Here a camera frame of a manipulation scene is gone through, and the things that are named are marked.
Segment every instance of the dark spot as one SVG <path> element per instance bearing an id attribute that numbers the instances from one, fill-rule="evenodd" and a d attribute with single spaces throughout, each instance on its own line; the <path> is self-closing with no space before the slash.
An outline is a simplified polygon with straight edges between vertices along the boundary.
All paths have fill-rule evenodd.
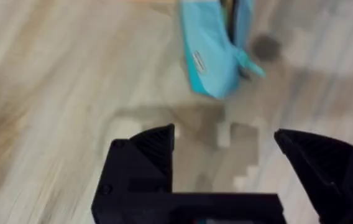
<path id="1" fill-rule="evenodd" d="M 263 62 L 271 62 L 280 56 L 282 45 L 273 37 L 265 34 L 258 36 L 252 44 L 252 52 Z"/>

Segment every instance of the black 3d-printed part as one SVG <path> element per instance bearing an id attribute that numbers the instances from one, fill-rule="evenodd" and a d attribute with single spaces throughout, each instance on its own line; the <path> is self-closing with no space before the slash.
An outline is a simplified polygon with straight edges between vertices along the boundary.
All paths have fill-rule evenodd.
<path id="1" fill-rule="evenodd" d="M 353 146 L 281 129 L 275 139 L 301 180 L 323 224 L 353 224 Z"/>
<path id="2" fill-rule="evenodd" d="M 275 194 L 172 193 L 173 132 L 168 125 L 112 142 L 91 207 L 97 224 L 286 223 Z"/>
<path id="3" fill-rule="evenodd" d="M 317 134 L 285 129 L 277 131 L 275 139 L 322 223 L 340 223 L 351 209 L 339 184 L 345 176 L 352 146 Z"/>

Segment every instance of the floor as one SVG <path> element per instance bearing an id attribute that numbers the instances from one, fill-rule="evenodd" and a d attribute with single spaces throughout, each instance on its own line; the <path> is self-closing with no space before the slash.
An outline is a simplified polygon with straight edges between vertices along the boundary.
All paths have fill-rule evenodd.
<path id="1" fill-rule="evenodd" d="M 167 123 L 176 191 L 276 192 L 289 223 L 318 223 L 273 132 L 353 142 L 353 0 L 257 0 L 267 77 L 224 101 L 191 92 L 177 17 L 172 0 L 0 0 L 1 224 L 93 223 L 110 142 Z"/>

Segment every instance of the blue plastic bag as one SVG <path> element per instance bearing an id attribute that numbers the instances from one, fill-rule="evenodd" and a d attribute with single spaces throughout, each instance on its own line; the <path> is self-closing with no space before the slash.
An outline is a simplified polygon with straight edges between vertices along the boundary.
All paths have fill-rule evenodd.
<path id="1" fill-rule="evenodd" d="M 252 0 L 236 0 L 234 40 L 225 27 L 219 1 L 181 1 L 186 63 L 193 91 L 224 98 L 239 84 L 240 67 L 264 76 L 244 51 L 253 12 Z"/>

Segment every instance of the screw hole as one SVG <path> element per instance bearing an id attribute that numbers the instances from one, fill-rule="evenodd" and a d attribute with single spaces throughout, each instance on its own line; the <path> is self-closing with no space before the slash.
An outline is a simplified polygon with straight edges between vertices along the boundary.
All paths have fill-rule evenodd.
<path id="1" fill-rule="evenodd" d="M 104 185 L 100 189 L 101 195 L 109 195 L 113 191 L 113 187 L 111 185 Z"/>

